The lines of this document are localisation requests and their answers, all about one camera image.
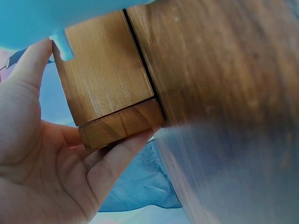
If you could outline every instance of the blue fabric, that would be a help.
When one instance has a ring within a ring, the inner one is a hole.
[[[162,163],[155,140],[133,159],[100,211],[127,211],[157,205],[163,208],[182,207]]]

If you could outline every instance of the wood grain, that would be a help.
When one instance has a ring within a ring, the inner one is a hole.
[[[70,27],[75,58],[57,70],[77,126],[149,99],[153,91],[122,12]]]
[[[165,119],[156,99],[94,120],[79,127],[87,150],[100,149],[150,128],[161,126]]]
[[[128,10],[169,121],[155,138],[195,224],[299,221],[294,10],[292,0]]]

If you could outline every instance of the hand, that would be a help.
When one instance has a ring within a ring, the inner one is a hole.
[[[88,223],[149,130],[89,154],[78,129],[41,120],[39,90],[50,40],[32,45],[0,83],[0,223]]]

